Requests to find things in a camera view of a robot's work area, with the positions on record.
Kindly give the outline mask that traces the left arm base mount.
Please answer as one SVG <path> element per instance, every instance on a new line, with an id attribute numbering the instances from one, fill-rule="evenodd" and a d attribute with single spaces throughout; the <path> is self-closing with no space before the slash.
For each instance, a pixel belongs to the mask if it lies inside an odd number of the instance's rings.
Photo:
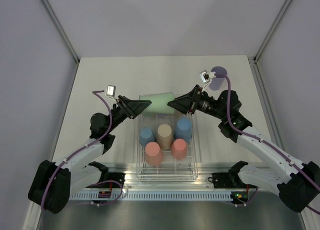
<path id="1" fill-rule="evenodd" d="M 110 172 L 106 179 L 99 180 L 98 184 L 90 185 L 88 188 L 120 189 L 124 186 L 125 176 L 123 172 Z"/>

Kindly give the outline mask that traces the green cup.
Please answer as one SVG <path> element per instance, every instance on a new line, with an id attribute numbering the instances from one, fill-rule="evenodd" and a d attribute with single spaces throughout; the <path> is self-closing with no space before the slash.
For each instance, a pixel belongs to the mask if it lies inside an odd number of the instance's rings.
<path id="1" fill-rule="evenodd" d="M 174 108 L 168 106 L 168 102 L 175 99 L 173 92 L 140 95 L 140 100 L 150 100 L 151 104 L 143 111 L 143 116 L 153 116 L 155 114 L 173 114 Z"/>

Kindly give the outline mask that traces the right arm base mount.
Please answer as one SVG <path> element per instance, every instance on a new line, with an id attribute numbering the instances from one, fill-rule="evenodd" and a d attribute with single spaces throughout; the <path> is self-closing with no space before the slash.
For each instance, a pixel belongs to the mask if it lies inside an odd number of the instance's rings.
<path id="1" fill-rule="evenodd" d="M 226 172 L 212 173 L 211 176 L 207 178 L 207 181 L 213 184 L 214 189 L 242 188 L 241 185 L 233 183 L 229 178 L 229 174 Z"/>

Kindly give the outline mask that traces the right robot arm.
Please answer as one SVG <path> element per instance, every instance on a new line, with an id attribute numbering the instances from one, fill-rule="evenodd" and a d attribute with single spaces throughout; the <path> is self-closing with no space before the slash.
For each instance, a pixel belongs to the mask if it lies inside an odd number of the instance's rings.
<path id="1" fill-rule="evenodd" d="M 248 184 L 272 192 L 297 213 L 309 208 L 320 193 L 319 166 L 312 161 L 304 163 L 268 142 L 239 112 L 241 105 L 236 91 L 224 90 L 214 99 L 199 85 L 168 102 L 168 106 L 182 114 L 200 111 L 221 120 L 218 127 L 226 138 L 252 152 L 272 170 L 266 172 L 239 161 L 229 169 L 231 186 Z"/>

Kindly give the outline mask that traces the beige cup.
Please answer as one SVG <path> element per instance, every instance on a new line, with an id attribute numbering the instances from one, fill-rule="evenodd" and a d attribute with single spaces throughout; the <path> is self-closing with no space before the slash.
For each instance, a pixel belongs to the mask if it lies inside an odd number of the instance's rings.
<path id="1" fill-rule="evenodd" d="M 173 131 L 170 125 L 161 124 L 157 128 L 156 141 L 162 150 L 169 150 L 174 142 Z"/>

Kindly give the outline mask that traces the purple cup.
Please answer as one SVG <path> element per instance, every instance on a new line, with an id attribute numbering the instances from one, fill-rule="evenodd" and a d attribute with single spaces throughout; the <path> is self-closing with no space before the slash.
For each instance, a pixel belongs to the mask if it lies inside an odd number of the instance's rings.
<path id="1" fill-rule="evenodd" d="M 225 78 L 221 75 L 227 75 L 228 72 L 224 67 L 221 67 L 221 66 L 215 66 L 212 68 L 211 71 L 217 73 L 218 76 L 212 78 L 209 88 L 213 91 L 217 91 L 220 89 L 220 87 L 222 86 L 225 80 Z"/>

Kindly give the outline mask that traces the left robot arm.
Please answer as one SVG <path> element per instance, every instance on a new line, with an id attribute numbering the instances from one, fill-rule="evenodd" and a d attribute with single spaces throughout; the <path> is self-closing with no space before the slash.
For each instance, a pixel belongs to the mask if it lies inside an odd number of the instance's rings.
<path id="1" fill-rule="evenodd" d="M 149 105 L 150 100 L 118 96 L 116 103 L 107 107 L 107 115 L 94 113 L 89 139 L 80 149 L 56 161 L 45 160 L 38 166 L 28 199 L 43 210 L 59 213 L 73 194 L 92 185 L 107 186 L 109 169 L 95 159 L 112 147 L 116 137 L 111 132 L 126 119 L 135 119 Z"/>

